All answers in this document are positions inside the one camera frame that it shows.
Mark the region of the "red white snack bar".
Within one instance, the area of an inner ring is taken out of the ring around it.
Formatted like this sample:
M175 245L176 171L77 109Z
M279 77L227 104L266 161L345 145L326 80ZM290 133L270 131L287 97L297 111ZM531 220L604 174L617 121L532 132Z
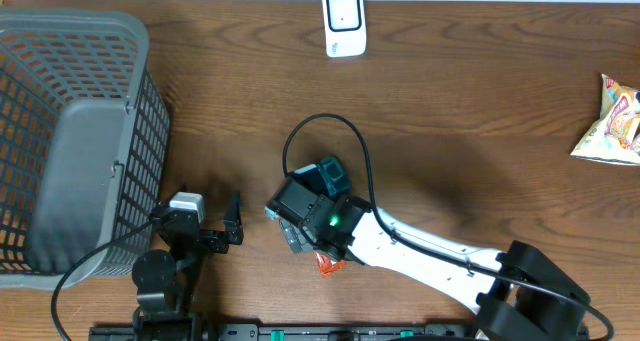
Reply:
M329 257L318 252L314 252L314 255L316 257L320 274L323 278L330 277L334 272L346 266L346 262L344 260L333 261Z

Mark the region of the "blue mouthwash bottle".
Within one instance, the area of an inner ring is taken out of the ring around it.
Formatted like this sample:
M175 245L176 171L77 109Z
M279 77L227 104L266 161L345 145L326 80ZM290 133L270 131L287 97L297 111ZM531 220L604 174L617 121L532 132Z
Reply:
M298 223L323 203L335 204L347 194L351 180L336 157L287 172L285 180L265 206L271 219Z

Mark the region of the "yellow chip snack bag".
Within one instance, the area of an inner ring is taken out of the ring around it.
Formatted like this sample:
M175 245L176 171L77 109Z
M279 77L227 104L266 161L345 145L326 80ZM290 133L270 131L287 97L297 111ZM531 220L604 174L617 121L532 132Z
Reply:
M601 75L599 118L582 136L570 155L589 161L639 165L639 90Z

